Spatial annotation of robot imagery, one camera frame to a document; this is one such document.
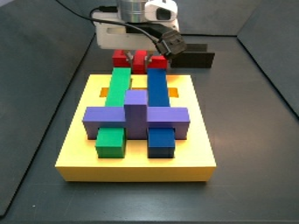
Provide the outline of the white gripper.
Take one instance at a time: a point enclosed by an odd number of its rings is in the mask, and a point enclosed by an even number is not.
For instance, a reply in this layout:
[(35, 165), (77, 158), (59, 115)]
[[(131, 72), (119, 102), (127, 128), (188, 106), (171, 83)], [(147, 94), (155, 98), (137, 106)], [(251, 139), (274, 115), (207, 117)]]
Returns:
[[(103, 19), (124, 23), (113, 12), (93, 12), (92, 18)], [(161, 24), (179, 31), (178, 19), (174, 21), (157, 21), (155, 24)], [(143, 34), (128, 33), (127, 27), (115, 24), (95, 23), (97, 34), (97, 45), (101, 49), (124, 50), (127, 62), (132, 62), (133, 55), (129, 50), (145, 50), (144, 62), (149, 63), (153, 56), (155, 44), (152, 40)]]

